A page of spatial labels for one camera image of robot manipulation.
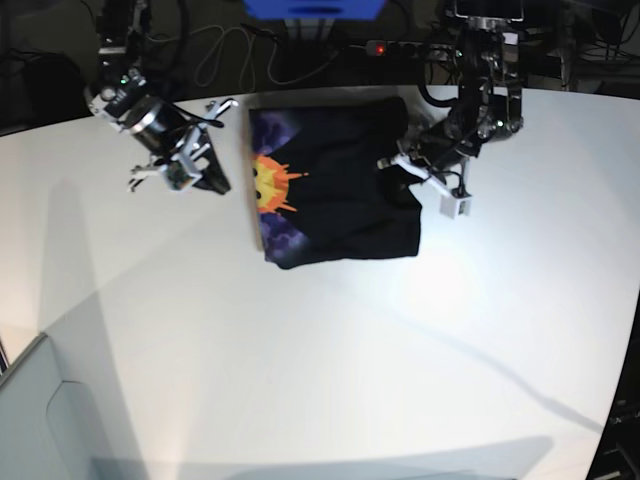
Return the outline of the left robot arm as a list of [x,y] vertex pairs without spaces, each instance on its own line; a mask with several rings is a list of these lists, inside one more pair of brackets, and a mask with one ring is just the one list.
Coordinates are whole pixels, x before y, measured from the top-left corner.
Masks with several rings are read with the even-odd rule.
[[377,164],[382,184],[406,193],[427,184],[449,199],[469,196],[467,174],[484,146],[523,127],[520,1],[442,1],[416,61],[417,105]]

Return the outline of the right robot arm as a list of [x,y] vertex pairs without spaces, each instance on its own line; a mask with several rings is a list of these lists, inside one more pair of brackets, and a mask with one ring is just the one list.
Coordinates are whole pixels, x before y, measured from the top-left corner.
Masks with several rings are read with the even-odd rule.
[[239,103],[233,98],[212,101],[202,115],[196,115],[162,98],[143,70],[150,22],[148,1],[102,3],[96,21],[97,78],[85,89],[87,108],[147,151],[148,161],[130,171],[130,192],[157,177],[172,192],[194,188],[224,195],[231,185],[208,129],[222,129],[221,117]]

